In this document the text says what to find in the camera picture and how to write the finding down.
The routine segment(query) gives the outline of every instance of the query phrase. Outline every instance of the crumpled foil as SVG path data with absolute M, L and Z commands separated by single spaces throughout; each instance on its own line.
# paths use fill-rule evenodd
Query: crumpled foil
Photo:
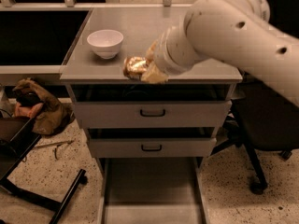
M 130 79 L 140 80 L 143 73 L 149 68 L 149 63 L 144 57 L 128 57 L 124 60 L 123 74 Z

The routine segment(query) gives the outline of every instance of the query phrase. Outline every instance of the office chair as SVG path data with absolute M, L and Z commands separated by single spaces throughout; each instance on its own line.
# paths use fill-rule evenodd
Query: office chair
M 238 85 L 243 98 L 233 99 L 231 113 L 223 124 L 228 140 L 216 146 L 213 155 L 231 145 L 244 145 L 259 182 L 250 189 L 263 194 L 268 183 L 255 149 L 281 151 L 287 160 L 299 148 L 299 108 L 265 86 L 260 80 Z
M 86 184 L 85 170 L 80 170 L 61 202 L 18 188 L 8 176 L 41 138 L 33 133 L 34 120 L 27 117 L 0 118 L 0 188 L 8 193 L 54 212 L 50 223 L 57 223 L 78 185 Z

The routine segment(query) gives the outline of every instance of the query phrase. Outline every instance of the gray drawer unit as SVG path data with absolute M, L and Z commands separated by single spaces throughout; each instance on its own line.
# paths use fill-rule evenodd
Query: gray drawer unit
M 89 149 L 95 158 L 203 157 L 215 145 L 216 138 L 93 139 Z
M 231 102 L 76 103 L 81 128 L 219 127 Z

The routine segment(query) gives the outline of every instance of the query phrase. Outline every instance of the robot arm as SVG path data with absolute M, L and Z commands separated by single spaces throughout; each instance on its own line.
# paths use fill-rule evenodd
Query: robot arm
M 265 0 L 197 0 L 183 26 L 169 28 L 157 40 L 151 57 L 167 75 L 214 58 L 299 106 L 299 40 L 269 25 L 269 17 Z

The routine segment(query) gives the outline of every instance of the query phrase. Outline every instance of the drawer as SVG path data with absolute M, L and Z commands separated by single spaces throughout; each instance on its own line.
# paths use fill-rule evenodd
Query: drawer
M 98 223 L 207 223 L 192 158 L 109 159 Z
M 220 127 L 230 101 L 76 103 L 81 128 Z
M 201 129 L 115 129 L 90 131 L 89 150 L 94 158 L 204 157 L 216 138 Z

